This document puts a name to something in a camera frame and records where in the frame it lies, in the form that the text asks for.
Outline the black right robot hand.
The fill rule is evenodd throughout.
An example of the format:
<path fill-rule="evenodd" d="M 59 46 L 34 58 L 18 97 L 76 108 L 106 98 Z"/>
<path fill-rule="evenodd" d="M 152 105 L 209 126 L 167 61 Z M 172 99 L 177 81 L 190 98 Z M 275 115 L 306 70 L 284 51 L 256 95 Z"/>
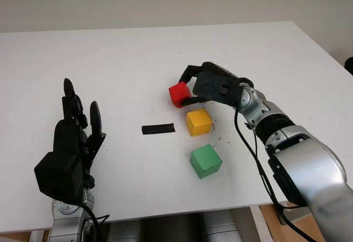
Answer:
<path fill-rule="evenodd" d="M 181 100 L 181 106 L 215 101 L 231 107 L 240 107 L 242 91 L 237 77 L 224 68 L 212 63 L 204 62 L 201 66 L 187 66 L 179 82 L 187 84 L 195 77 L 196 82 L 192 90 L 194 96 Z"/>

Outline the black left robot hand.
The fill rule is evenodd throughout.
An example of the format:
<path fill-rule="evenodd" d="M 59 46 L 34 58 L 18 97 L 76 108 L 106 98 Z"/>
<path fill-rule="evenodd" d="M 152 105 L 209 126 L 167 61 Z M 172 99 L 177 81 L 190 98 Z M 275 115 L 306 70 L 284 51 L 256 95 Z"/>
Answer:
<path fill-rule="evenodd" d="M 63 193 L 77 196 L 81 189 L 94 187 L 90 169 L 106 134 L 102 132 L 98 103 L 91 103 L 88 122 L 81 99 L 68 78 L 64 79 L 63 90 L 63 120 L 55 127 L 54 152 L 64 159 L 59 168 Z"/>

